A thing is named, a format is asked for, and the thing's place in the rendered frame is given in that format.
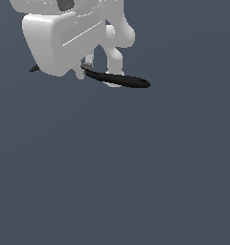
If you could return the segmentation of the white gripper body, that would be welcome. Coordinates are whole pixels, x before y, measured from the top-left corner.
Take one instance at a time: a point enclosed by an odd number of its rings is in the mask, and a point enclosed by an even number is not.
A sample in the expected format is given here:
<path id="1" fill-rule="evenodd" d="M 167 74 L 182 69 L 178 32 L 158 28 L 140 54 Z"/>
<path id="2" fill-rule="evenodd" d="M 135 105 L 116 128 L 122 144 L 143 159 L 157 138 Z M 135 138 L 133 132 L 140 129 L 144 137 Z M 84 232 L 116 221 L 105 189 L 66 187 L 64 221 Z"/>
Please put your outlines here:
<path id="1" fill-rule="evenodd" d="M 22 20 L 23 34 L 39 69 L 62 77 L 91 53 L 105 38 L 104 9 L 76 16 L 27 14 Z"/>

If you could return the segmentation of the black elongated flat object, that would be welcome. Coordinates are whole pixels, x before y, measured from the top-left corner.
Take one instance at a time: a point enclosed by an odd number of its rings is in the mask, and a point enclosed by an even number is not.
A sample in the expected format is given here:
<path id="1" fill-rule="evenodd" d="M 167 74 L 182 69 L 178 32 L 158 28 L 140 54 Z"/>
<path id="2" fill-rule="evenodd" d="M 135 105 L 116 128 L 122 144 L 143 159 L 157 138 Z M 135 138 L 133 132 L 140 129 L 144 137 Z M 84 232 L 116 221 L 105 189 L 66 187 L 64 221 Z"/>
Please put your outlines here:
<path id="1" fill-rule="evenodd" d="M 150 87 L 150 83 L 143 78 L 123 76 L 123 75 L 113 75 L 113 74 L 106 74 L 106 73 L 97 73 L 84 67 L 82 67 L 82 70 L 87 76 L 96 79 L 98 81 L 114 83 L 117 85 L 122 85 L 130 88 Z"/>

